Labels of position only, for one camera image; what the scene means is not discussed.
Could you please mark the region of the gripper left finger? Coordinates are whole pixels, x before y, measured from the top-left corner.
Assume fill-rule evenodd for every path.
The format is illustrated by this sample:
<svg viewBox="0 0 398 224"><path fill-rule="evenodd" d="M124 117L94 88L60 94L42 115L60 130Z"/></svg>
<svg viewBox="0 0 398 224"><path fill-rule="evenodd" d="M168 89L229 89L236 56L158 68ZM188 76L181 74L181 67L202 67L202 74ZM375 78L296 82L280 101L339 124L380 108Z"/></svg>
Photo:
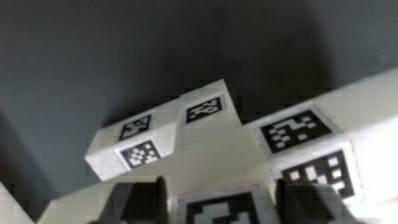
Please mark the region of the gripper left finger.
<svg viewBox="0 0 398 224"><path fill-rule="evenodd" d="M167 183L117 183L97 220L90 224L168 224Z"/></svg>

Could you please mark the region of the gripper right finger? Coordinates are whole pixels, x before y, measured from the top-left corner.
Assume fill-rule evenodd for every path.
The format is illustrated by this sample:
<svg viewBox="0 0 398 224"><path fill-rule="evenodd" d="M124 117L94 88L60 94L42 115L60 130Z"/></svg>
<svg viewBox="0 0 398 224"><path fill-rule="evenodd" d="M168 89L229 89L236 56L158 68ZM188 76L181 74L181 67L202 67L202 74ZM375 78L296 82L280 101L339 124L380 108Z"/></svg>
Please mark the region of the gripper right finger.
<svg viewBox="0 0 398 224"><path fill-rule="evenodd" d="M277 180L275 208L282 224L359 224L327 184Z"/></svg>

